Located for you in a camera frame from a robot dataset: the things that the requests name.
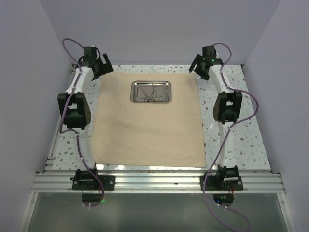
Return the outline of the beige cloth wrap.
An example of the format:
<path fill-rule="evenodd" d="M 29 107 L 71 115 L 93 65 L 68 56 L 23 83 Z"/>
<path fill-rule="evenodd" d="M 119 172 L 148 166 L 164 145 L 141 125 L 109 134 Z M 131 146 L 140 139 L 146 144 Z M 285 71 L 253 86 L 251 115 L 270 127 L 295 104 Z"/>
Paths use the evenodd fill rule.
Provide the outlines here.
<path fill-rule="evenodd" d="M 169 103 L 134 103 L 135 81 L 168 81 Z M 103 77 L 90 137 L 97 164 L 204 167 L 197 78 L 190 73 L 119 73 Z"/>

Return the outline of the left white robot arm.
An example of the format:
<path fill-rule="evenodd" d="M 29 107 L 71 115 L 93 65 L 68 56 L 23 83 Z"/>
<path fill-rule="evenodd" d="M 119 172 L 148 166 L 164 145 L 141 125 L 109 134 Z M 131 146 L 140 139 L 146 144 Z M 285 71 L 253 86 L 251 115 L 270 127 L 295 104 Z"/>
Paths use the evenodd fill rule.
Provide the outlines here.
<path fill-rule="evenodd" d="M 93 80 L 113 71 L 106 53 L 101 54 L 96 47 L 84 47 L 83 55 L 76 62 L 72 83 L 57 96 L 61 115 L 59 132 L 64 134 L 71 131 L 75 134 L 77 156 L 81 162 L 77 169 L 80 171 L 96 167 L 90 151 L 89 125 L 92 116 L 85 92 Z"/>

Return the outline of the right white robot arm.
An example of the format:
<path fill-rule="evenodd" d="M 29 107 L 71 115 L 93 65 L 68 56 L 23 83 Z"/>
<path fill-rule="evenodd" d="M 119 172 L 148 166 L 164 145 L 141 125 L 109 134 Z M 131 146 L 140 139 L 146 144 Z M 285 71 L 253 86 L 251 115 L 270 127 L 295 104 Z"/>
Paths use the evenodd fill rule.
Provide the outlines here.
<path fill-rule="evenodd" d="M 202 190 L 231 190 L 239 182 L 239 170 L 235 158 L 234 135 L 231 126 L 240 116 L 242 93 L 232 88 L 223 73 L 223 61 L 217 58 L 214 47 L 203 48 L 202 55 L 196 55 L 189 72 L 195 72 L 204 80 L 211 80 L 218 93 L 212 115 L 218 124 L 220 148 L 214 163 L 215 174 L 210 171 L 201 177 Z"/>

